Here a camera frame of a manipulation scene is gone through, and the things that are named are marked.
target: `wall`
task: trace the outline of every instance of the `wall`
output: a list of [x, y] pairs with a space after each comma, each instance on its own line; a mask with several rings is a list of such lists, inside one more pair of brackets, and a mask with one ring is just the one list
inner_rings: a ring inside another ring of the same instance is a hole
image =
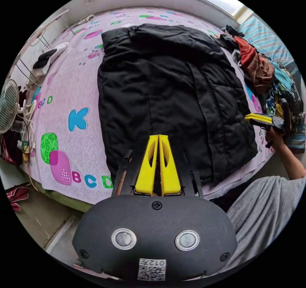
[[240, 15], [239, 17], [237, 18], [237, 22], [239, 24], [242, 24], [244, 21], [246, 21], [254, 12], [249, 9], [249, 8], [246, 8]]
[[[56, 17], [57, 15], [59, 15], [61, 12], [63, 12], [65, 9], [61, 8], [59, 10], [57, 10], [56, 12], [54, 12], [52, 15], [50, 15], [41, 25], [45, 25], [46, 23], [48, 23], [50, 20], [52, 20], [54, 17]], [[70, 22], [69, 20], [69, 16], [64, 14], [63, 15], [63, 20], [65, 22]], [[47, 42], [50, 44], [60, 33], [62, 33], [67, 27], [60, 21], [57, 20], [55, 21], [52, 25], [50, 25], [47, 29], [46, 32], [44, 33], [44, 38], [47, 40]], [[28, 47], [28, 49], [26, 50], [26, 52], [24, 53], [24, 55], [21, 57], [22, 61], [25, 63], [25, 65], [32, 70], [32, 66], [34, 65], [34, 63], [37, 61], [37, 58], [43, 53], [44, 50], [46, 50], [47, 48], [44, 46], [44, 44], [42, 42], [39, 41], [39, 39], [37, 39], [32, 45], [35, 46], [30, 46]], [[19, 61], [17, 63], [18, 67], [23, 71], [24, 74], [26, 74], [27, 76], [30, 75], [30, 72], [26, 69], [26, 67]], [[26, 83], [28, 83], [28, 79], [21, 73], [21, 71], [15, 67], [11, 78], [13, 80], [16, 81], [17, 85], [21, 85], [21, 88], [24, 87], [24, 85]]]
[[230, 14], [221, 10], [212, 3], [202, 0], [72, 0], [63, 8], [68, 12], [71, 23], [79, 21], [83, 16], [97, 14], [107, 10], [122, 7], [165, 7], [206, 19], [213, 24], [224, 27], [239, 26]]

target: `white cloth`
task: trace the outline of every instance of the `white cloth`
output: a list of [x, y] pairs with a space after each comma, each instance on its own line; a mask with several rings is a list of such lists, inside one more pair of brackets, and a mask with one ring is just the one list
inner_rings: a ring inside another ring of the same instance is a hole
[[[47, 64], [46, 64], [44, 67], [42, 67], [42, 68], [32, 69], [32, 74], [33, 74], [37, 79], [39, 79], [39, 77], [41, 77], [41, 76], [46, 75], [47, 72], [48, 72], [48, 69], [49, 69], [50, 65], [51, 65], [51, 64], [60, 56], [60, 54], [67, 48], [68, 44], [69, 44], [68, 42], [65, 42], [65, 43], [62, 43], [62, 44], [60, 44], [60, 45], [54, 47], [53, 49], [56, 49], [57, 51], [54, 52], [54, 53], [50, 56], [50, 58], [49, 58]], [[34, 77], [33, 75], [30, 75], [30, 79], [31, 79], [32, 81], [35, 82], [36, 79], [35, 79], [35, 77]], [[33, 82], [30, 81], [30, 82], [27, 84], [27, 87], [30, 87], [32, 84], [33, 84]]]

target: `person's hand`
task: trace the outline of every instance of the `person's hand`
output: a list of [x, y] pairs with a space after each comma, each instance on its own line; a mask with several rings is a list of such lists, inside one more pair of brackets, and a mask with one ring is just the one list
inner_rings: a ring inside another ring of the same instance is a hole
[[273, 128], [266, 132], [266, 141], [271, 142], [271, 146], [275, 151], [280, 151], [285, 146], [283, 136]]

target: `screw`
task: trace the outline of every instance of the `screw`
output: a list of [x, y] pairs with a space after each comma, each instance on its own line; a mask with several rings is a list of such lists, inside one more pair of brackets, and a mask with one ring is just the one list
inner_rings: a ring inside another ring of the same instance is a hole
[[154, 201], [154, 202], [152, 203], [152, 208], [155, 209], [156, 211], [158, 211], [159, 209], [161, 209], [162, 206], [163, 206], [163, 205], [162, 205], [159, 201]]
[[226, 253], [221, 255], [220, 260], [222, 262], [225, 262], [225, 261], [227, 261], [229, 259], [229, 256], [230, 256], [229, 252], [226, 252]]
[[80, 255], [82, 258], [88, 258], [88, 253], [85, 250], [80, 250]]

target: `bed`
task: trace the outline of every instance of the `bed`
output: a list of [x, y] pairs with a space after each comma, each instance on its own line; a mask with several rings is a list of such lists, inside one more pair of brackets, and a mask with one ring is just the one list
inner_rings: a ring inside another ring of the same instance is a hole
[[[103, 31], [142, 23], [185, 25], [218, 36], [215, 25], [194, 16], [160, 8], [125, 8], [96, 15], [88, 23], [67, 29], [51, 44], [68, 42], [50, 66], [41, 88], [32, 86], [28, 102], [36, 99], [33, 115], [35, 149], [29, 172], [34, 185], [47, 196], [80, 211], [109, 197], [112, 192], [98, 115], [97, 71], [103, 58]], [[260, 102], [245, 85], [243, 71], [223, 49], [241, 80], [251, 112], [261, 112]], [[265, 131], [254, 127], [258, 154], [216, 187], [203, 187], [206, 199], [224, 195], [248, 181], [270, 159]], [[28, 169], [22, 170], [27, 176]]]

